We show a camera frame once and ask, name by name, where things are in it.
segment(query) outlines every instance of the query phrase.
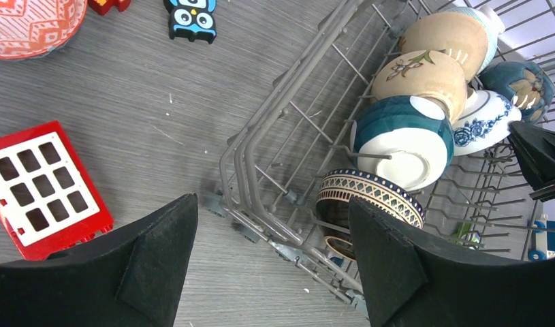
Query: black and blue toy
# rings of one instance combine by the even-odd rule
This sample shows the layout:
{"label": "black and blue toy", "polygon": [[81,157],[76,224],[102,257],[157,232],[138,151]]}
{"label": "black and blue toy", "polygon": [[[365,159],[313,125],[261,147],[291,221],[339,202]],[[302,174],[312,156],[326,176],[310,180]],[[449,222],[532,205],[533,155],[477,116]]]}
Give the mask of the black and blue toy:
{"label": "black and blue toy", "polygon": [[164,0],[169,16],[169,37],[213,43],[217,36],[212,13],[217,0]]}

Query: bowl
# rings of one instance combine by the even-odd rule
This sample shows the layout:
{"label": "bowl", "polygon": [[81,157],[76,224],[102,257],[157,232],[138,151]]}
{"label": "bowl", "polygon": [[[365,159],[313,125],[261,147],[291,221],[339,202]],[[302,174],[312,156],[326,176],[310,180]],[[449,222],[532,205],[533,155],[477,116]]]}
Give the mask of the bowl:
{"label": "bowl", "polygon": [[[353,169],[328,172],[317,193],[317,218],[323,222],[349,228],[349,199],[357,196],[378,206],[391,216],[423,228],[426,221],[421,204],[403,188],[384,178]],[[337,254],[355,261],[353,243],[349,234],[322,227],[326,245]]]}
{"label": "bowl", "polygon": [[390,61],[377,74],[371,88],[372,102],[397,95],[425,97],[446,113],[450,123],[458,120],[467,98],[463,69],[439,51],[413,51]]}
{"label": "bowl", "polygon": [[86,0],[0,1],[0,59],[42,57],[78,30]]}
{"label": "bowl", "polygon": [[479,9],[470,7],[453,7],[446,12],[456,12],[471,17],[482,25],[488,35],[488,51],[478,72],[484,70],[492,61],[498,50],[498,36],[506,30],[500,16],[489,6],[483,5]]}
{"label": "bowl", "polygon": [[443,51],[462,67],[466,81],[481,71],[488,46],[486,29],[459,12],[439,12],[418,20],[405,31],[399,43],[402,53]]}
{"label": "bowl", "polygon": [[413,191],[435,182],[449,166],[453,137],[439,106],[423,97],[402,95],[367,107],[351,128],[349,146],[354,153],[391,155],[357,157],[354,164]]}
{"label": "bowl", "polygon": [[525,123],[539,122],[555,94],[550,77],[532,61],[503,61],[488,66],[478,77],[485,89],[510,99],[522,111]]}
{"label": "bowl", "polygon": [[469,89],[466,109],[454,129],[454,155],[482,151],[505,139],[508,124],[519,121],[522,113],[501,94]]}

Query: dishwasher rack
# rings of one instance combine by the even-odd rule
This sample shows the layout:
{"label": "dishwasher rack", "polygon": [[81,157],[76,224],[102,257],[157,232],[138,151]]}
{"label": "dishwasher rack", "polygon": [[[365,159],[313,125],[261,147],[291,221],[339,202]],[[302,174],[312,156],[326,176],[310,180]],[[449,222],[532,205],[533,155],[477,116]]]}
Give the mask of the dishwasher rack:
{"label": "dishwasher rack", "polygon": [[[485,0],[476,7],[490,1]],[[494,10],[500,15],[511,13],[529,1],[508,0]],[[339,165],[349,165],[348,157],[361,156],[349,150],[346,139],[356,113],[368,102],[375,77],[375,74],[371,76],[372,69],[376,67],[377,73],[389,60],[399,55],[395,49],[404,28],[415,19],[442,10],[453,2],[341,1],[318,24],[317,34],[291,68],[273,82],[273,91],[249,122],[227,141],[229,147],[219,161],[221,190],[202,196],[202,206],[219,216],[233,219],[238,231],[252,242],[263,240],[269,243],[283,259],[290,261],[339,300],[352,305],[365,316],[367,310],[357,265],[354,262],[333,260],[335,258],[328,255],[319,236],[318,226],[349,231],[317,220],[315,187],[328,167],[345,168]],[[551,0],[546,0],[546,3],[549,9],[544,13],[555,17],[555,5]],[[508,27],[507,31],[528,20]],[[381,32],[373,27],[375,24],[378,24]],[[368,33],[370,30],[377,34],[372,37]],[[495,60],[518,58],[516,50],[536,42],[514,49],[504,49],[501,44]],[[360,44],[368,47],[358,49]],[[325,82],[316,96],[308,99],[306,93],[310,92],[306,91],[304,83],[311,74],[322,69],[320,62],[326,58],[329,61],[336,59],[337,65],[329,64],[327,67],[334,67],[332,73],[315,79]],[[555,72],[555,50],[528,60],[535,60],[541,67],[546,67],[550,76]],[[331,87],[339,80],[347,82],[343,91]],[[339,93],[333,97],[335,101],[331,100],[334,91]],[[552,118],[555,108],[550,113],[549,118],[545,118],[542,123],[555,121]],[[335,121],[340,129],[334,128],[332,122]],[[281,140],[275,135],[284,126],[294,127],[281,135]],[[309,132],[311,137],[306,141],[307,147],[303,148],[305,143],[300,142],[299,138],[305,138]],[[272,141],[280,145],[268,159],[261,150],[265,149],[265,143]],[[295,158],[296,162],[292,166],[284,165],[288,159],[285,154],[288,147],[302,147],[297,152],[304,154],[301,158]],[[383,158],[375,155],[368,157]],[[425,231],[477,251],[497,255],[515,255],[516,249],[518,252],[522,250],[518,258],[524,259],[532,231],[538,229],[532,227],[533,221],[541,212],[541,204],[528,198],[528,190],[529,186],[521,177],[515,155],[504,140],[486,149],[483,155],[473,154],[454,160],[436,183],[413,192],[413,195],[426,204],[424,208],[428,220]],[[512,215],[508,208],[515,207],[514,204],[529,204],[531,211],[526,215]],[[469,236],[477,238],[456,234],[455,226],[460,223],[468,224]],[[310,228],[305,231],[298,227],[308,225]],[[508,238],[510,231],[523,235],[524,238],[519,238],[523,242],[519,248],[496,246],[494,240]]]}

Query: owl eye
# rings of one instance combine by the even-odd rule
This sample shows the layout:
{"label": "owl eye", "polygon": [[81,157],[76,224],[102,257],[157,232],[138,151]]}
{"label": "owl eye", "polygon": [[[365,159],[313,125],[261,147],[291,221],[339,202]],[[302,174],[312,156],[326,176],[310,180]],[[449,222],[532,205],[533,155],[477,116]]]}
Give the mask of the owl eye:
{"label": "owl eye", "polygon": [[207,0],[179,0],[179,4],[204,9],[207,7]]}
{"label": "owl eye", "polygon": [[210,29],[213,26],[213,17],[206,12],[197,15],[197,25],[202,29]]}
{"label": "owl eye", "polygon": [[175,21],[179,25],[188,26],[191,24],[191,14],[185,9],[175,10],[173,17],[175,17]]}

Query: dark bowl with dotted rim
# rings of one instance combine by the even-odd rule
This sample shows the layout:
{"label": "dark bowl with dotted rim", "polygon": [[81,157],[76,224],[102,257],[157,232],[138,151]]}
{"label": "dark bowl with dotted rim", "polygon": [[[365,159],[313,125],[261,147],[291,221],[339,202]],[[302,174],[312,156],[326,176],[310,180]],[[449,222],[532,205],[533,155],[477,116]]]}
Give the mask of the dark bowl with dotted rim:
{"label": "dark bowl with dotted rim", "polygon": [[[317,193],[317,218],[349,229],[349,200],[357,196],[391,216],[423,228],[426,214],[421,204],[399,185],[377,175],[354,169],[336,169],[321,180]],[[337,254],[355,261],[350,235],[323,227],[326,245]]]}

